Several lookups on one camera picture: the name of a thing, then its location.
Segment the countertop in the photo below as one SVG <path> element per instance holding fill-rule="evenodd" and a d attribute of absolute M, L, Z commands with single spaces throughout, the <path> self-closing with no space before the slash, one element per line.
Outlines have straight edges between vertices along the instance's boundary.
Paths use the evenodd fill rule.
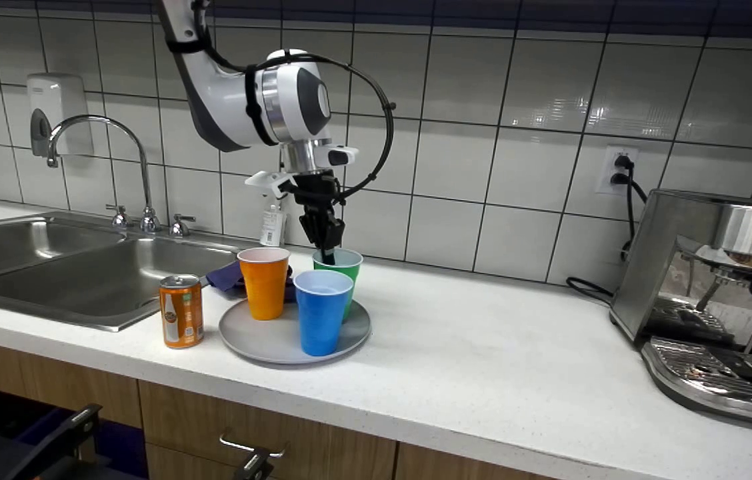
<path fill-rule="evenodd" d="M 213 290 L 191 349 L 162 346 L 157 318 L 105 334 L 5 310 L 0 346 L 551 478 L 752 478 L 752 428 L 665 398 L 599 302 L 387 261 L 357 302 L 370 341 L 317 369 L 225 349 Z"/>

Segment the gray tray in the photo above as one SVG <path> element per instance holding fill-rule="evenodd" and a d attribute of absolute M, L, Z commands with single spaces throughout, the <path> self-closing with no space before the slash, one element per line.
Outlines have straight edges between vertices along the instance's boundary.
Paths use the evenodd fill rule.
<path fill-rule="evenodd" d="M 325 357 L 311 357 L 302 352 L 295 321 L 299 321 L 295 304 L 289 304 L 289 310 L 277 321 L 253 321 L 249 314 L 246 302 L 239 302 L 221 314 L 218 334 L 225 346 L 231 349 L 234 356 L 269 365 L 315 365 L 315 362 L 338 360 L 353 356 L 370 338 L 370 314 L 357 302 L 353 302 L 349 314 L 342 326 L 338 349 Z"/>

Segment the aluminum can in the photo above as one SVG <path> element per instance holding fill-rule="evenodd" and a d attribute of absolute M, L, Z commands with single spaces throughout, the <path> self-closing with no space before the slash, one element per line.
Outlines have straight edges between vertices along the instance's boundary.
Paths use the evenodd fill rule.
<path fill-rule="evenodd" d="M 170 349 L 190 349 L 206 334 L 202 280 L 195 274 L 173 274 L 161 285 L 162 341 Z"/>

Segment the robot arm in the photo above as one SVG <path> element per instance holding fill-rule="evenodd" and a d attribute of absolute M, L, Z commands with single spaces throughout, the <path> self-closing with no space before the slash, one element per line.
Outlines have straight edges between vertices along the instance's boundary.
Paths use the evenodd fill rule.
<path fill-rule="evenodd" d="M 289 146 L 291 182 L 286 196 L 305 208 L 302 226 L 322 254 L 334 261 L 334 248 L 345 238 L 345 222 L 334 216 L 334 205 L 361 193 L 385 166 L 394 134 L 393 101 L 366 74 L 347 64 L 335 64 L 305 52 L 274 52 L 259 68 L 226 64 L 210 42 L 206 28 L 209 0 L 161 0 L 167 49 L 183 78 L 190 110 L 197 134 L 215 149 L 231 153 L 251 144 Z M 355 149 L 330 149 L 325 126 L 330 118 L 325 82 L 315 61 L 335 64 L 366 80 L 385 106 L 387 142 L 374 174 L 353 189 L 342 189 L 329 166 L 345 166 Z"/>

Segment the blue cup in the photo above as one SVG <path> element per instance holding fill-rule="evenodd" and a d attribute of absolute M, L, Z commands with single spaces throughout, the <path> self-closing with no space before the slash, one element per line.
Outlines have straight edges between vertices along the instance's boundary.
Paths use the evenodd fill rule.
<path fill-rule="evenodd" d="M 311 269 L 295 274 L 293 285 L 302 349 L 311 357 L 335 352 L 353 280 L 330 269 Z"/>

